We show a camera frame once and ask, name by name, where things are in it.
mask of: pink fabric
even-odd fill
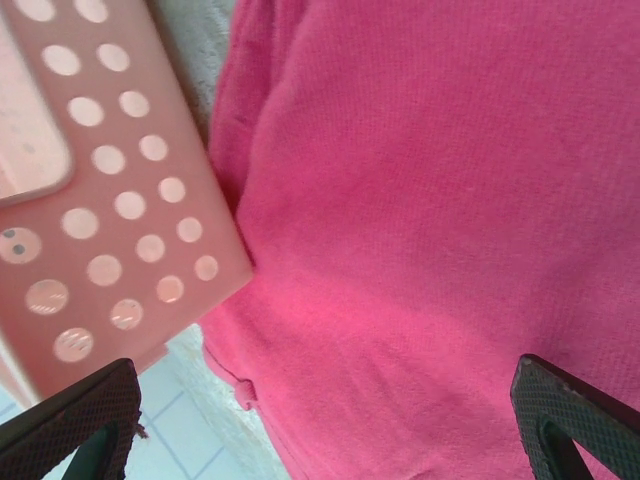
[[[240,0],[231,43],[256,278],[202,326],[294,478],[532,478],[525,352],[640,407],[640,2]]]

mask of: black textured plastic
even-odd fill
[[[545,425],[574,439],[619,478],[640,479],[637,411],[533,355],[521,358],[511,399],[536,479],[576,478],[558,474]],[[569,448],[575,450],[572,443]]]
[[[123,361],[64,410],[1,452],[0,479],[40,480],[94,432],[108,424],[116,425],[118,436],[104,479],[123,479],[140,418],[140,400],[133,363]]]

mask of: pink plastic basket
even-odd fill
[[[251,266],[144,3],[0,13],[0,381],[30,406],[144,369]]]

